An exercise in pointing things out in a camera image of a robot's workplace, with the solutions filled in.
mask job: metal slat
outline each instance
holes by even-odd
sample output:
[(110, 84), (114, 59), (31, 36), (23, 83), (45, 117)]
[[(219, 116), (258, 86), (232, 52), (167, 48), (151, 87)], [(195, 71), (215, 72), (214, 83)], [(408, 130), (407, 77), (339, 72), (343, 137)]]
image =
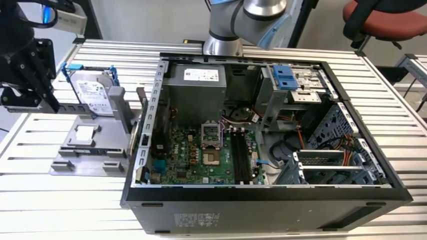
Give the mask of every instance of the metal slat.
[(387, 130), (392, 130), (392, 131), (422, 131), (420, 128), (418, 126), (387, 126), (387, 125), (367, 125), (367, 128), (370, 131), (387, 131)]
[(363, 121), (364, 120), (371, 120), (371, 121), (400, 121), (400, 122), (410, 122), (411, 124), (414, 123), (412, 118), (410, 118), (408, 116), (362, 116)]
[(366, 125), (387, 125), (391, 128), (396, 126), (412, 126), (415, 127), (416, 125), (411, 121), (380, 121), (380, 120), (364, 120), (363, 121)]
[(378, 145), (383, 148), (390, 147), (426, 147), (427, 148), (427, 138), (426, 137), (375, 137)]
[(406, 112), (402, 107), (358, 106), (355, 109), (362, 112)]
[(390, 130), (371, 130), (374, 137), (424, 137), (426, 134), (422, 131), (390, 131)]
[(415, 174), (427, 173), (427, 161), (407, 161), (407, 160), (391, 160), (390, 161), (394, 170), (398, 174)]
[(372, 91), (386, 92), (387, 89), (380, 84), (351, 84), (351, 83), (343, 83), (342, 87), (344, 90), (356, 90), (356, 91), (367, 91), (367, 94)]
[(418, 60), (427, 65), (427, 57), (418, 58)]
[(427, 160), (427, 148), (384, 148), (388, 160)]
[(352, 76), (338, 76), (340, 83), (348, 84), (382, 84), (375, 77), (352, 77)]
[(408, 116), (406, 111), (359, 111), (362, 116)]

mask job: orange wire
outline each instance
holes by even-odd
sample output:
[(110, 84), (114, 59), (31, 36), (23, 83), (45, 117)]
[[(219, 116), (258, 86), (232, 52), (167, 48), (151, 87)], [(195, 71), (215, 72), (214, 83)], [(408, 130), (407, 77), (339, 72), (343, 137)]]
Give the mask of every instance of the orange wire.
[(342, 166), (346, 166), (346, 158), (347, 158), (347, 151), (344, 150), (344, 157), (342, 158)]
[(303, 141), (303, 136), (302, 136), (302, 132), (300, 132), (300, 127), (299, 127), (299, 126), (296, 127), (296, 131), (298, 131), (298, 138), (299, 138), (300, 149), (304, 149), (306, 146), (304, 146), (304, 141)]

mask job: white wall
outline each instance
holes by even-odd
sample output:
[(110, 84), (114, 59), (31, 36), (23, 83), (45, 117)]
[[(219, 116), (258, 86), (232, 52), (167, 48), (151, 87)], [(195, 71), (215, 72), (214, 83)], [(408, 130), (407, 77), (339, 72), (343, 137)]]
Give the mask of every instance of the white wall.
[(208, 38), (203, 0), (92, 0), (92, 6), (106, 40), (180, 44)]

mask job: label sticker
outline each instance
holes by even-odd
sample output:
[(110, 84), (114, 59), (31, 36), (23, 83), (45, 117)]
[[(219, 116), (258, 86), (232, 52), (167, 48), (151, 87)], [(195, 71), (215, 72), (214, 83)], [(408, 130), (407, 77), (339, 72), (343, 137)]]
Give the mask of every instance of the label sticker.
[(83, 103), (97, 115), (112, 115), (114, 110), (108, 101), (103, 84), (97, 81), (77, 80), (77, 96)]
[(260, 116), (255, 113), (254, 117), (252, 117), (252, 122), (258, 123), (260, 119)]
[(220, 213), (175, 213), (176, 227), (216, 227)]
[(184, 80), (219, 82), (219, 71), (216, 69), (187, 68), (184, 71)]

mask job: cable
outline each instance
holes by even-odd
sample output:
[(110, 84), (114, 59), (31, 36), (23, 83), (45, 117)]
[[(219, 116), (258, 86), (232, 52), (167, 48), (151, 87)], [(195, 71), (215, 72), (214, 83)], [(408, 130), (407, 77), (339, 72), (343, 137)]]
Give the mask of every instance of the cable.
[(210, 0), (204, 0), (204, 3), (206, 3), (206, 7), (207, 7), (208, 11), (211, 12), (211, 2), (210, 2)]
[(326, 140), (315, 149), (323, 149), (324, 145), (327, 145), (328, 143), (331, 143), (336, 140), (340, 140), (342, 138), (343, 138), (342, 136), (338, 136), (338, 137), (334, 137), (334, 138)]
[(419, 112), (419, 111), (422, 110), (424, 103), (426, 103), (426, 101), (423, 100), (423, 101), (420, 102), (420, 104), (419, 104), (415, 112)]
[(407, 90), (406, 90), (406, 92), (404, 92), (403, 98), (406, 98), (406, 96), (407, 96), (407, 94), (408, 94), (408, 92), (410, 92), (410, 90), (411, 90), (411, 88), (412, 88), (412, 85), (414, 85), (415, 81), (416, 81), (416, 78), (414, 79), (411, 85), (408, 86), (408, 88), (407, 88)]
[(231, 117), (228, 117), (228, 116), (222, 116), (222, 119), (224, 119), (230, 124), (235, 124), (235, 125), (238, 125), (238, 124), (250, 124), (251, 123), (251, 121), (248, 121), (248, 119), (243, 119), (243, 120), (236, 120), (236, 119), (234, 119), (234, 118), (231, 118)]
[(299, 139), (299, 145), (300, 145), (300, 149), (304, 149), (304, 141), (303, 141), (303, 136), (302, 136), (302, 131), (300, 131), (300, 127), (296, 126), (296, 132), (298, 132), (298, 139)]
[(274, 165), (271, 165), (270, 163), (263, 163), (263, 162), (258, 162), (259, 164), (264, 164), (264, 165), (268, 165), (270, 167), (272, 167), (274, 169), (280, 169), (280, 167), (276, 167)]

